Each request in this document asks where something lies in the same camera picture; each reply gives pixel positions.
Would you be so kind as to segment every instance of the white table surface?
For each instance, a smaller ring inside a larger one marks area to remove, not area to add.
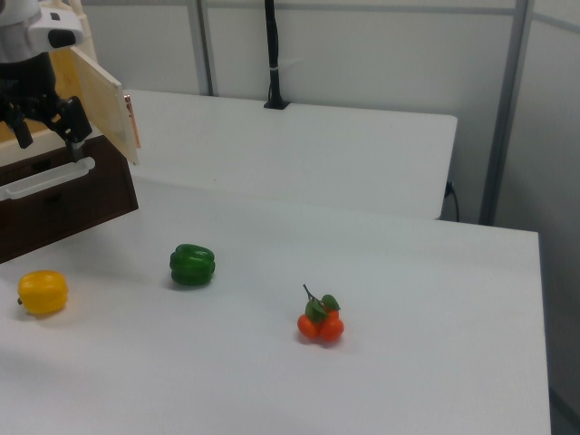
[[[457,119],[128,91],[143,148],[133,173],[183,186],[438,218]]]
[[[536,234],[134,181],[139,210],[0,265],[0,433],[550,433]],[[186,242],[205,288],[170,281]],[[37,319],[41,268],[70,301]],[[303,283],[336,345],[297,334]]]

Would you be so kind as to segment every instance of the white plastic handle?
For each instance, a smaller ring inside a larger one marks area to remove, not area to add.
[[[19,199],[33,195],[42,190],[53,188],[72,179],[87,175],[94,168],[94,159],[85,157],[76,163],[67,163],[57,168],[48,169],[40,174],[26,179],[19,179],[14,183],[0,186],[0,201],[5,199]]]

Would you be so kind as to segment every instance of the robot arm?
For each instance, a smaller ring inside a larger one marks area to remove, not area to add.
[[[41,8],[37,0],[0,0],[0,121],[13,130],[21,148],[32,136],[25,119],[56,132],[73,159],[91,134],[77,97],[62,99],[48,52],[82,42],[76,14]]]

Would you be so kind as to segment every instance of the dark brown box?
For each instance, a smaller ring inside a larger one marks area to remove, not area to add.
[[[136,210],[127,160],[104,137],[82,147],[95,168],[78,179],[0,201],[0,263]],[[0,168],[0,186],[72,160],[65,148]]]

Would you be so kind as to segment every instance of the plastic vegetable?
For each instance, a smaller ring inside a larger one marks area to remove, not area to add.
[[[306,285],[304,290],[308,294],[308,303],[298,318],[298,330],[311,340],[317,337],[326,342],[338,340],[344,332],[344,323],[339,318],[341,309],[332,295],[324,295],[322,299],[315,298]]]
[[[216,263],[214,253],[196,245],[179,245],[169,261],[171,279],[183,285],[204,285],[211,279]]]
[[[63,274],[39,270],[20,279],[18,304],[24,305],[30,314],[48,314],[64,307],[68,293]]]

